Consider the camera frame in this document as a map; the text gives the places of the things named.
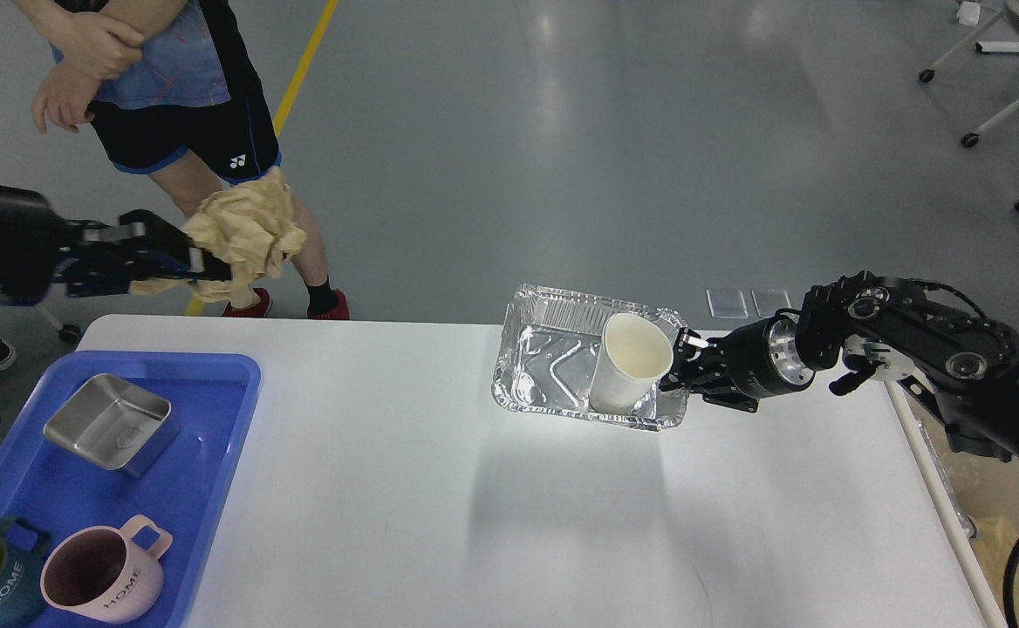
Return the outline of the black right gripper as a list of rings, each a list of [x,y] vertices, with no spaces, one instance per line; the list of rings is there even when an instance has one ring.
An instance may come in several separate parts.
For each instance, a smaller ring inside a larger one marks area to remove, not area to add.
[[[660,390],[682,390],[712,405],[756,413],[756,399],[803,391],[813,381],[814,370],[797,350],[796,321],[772,317],[725,337],[680,330],[674,341],[674,374],[662,378]]]

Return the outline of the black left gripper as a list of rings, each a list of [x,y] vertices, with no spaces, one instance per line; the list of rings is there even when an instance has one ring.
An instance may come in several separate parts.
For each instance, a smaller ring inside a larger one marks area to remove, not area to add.
[[[74,253],[82,246],[94,253]],[[116,226],[84,227],[38,192],[0,186],[0,305],[31,306],[53,283],[67,297],[115,297],[138,281],[229,281],[227,263],[202,253],[173,223],[136,209]]]

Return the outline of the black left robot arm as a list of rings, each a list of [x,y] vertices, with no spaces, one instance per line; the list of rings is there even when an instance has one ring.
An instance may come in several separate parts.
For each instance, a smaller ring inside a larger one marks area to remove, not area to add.
[[[118,225],[70,220],[38,192],[0,186],[0,306],[36,306],[55,283],[67,297],[114,297],[135,281],[230,278],[226,262],[154,212]]]

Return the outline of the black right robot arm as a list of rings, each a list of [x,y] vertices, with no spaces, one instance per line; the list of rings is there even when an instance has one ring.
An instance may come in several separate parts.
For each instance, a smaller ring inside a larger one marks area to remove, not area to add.
[[[817,372],[837,363],[847,371],[829,389],[847,396],[896,354],[913,371],[900,385],[944,426],[953,452],[1019,458],[1019,334],[975,304],[960,311],[933,302],[931,290],[944,283],[860,271],[813,286],[800,309],[777,309],[725,337],[682,330],[660,390],[753,413],[761,399],[808,389]],[[931,390],[920,390],[917,373]],[[1017,569],[1019,539],[1002,579],[1009,627],[1017,625]]]

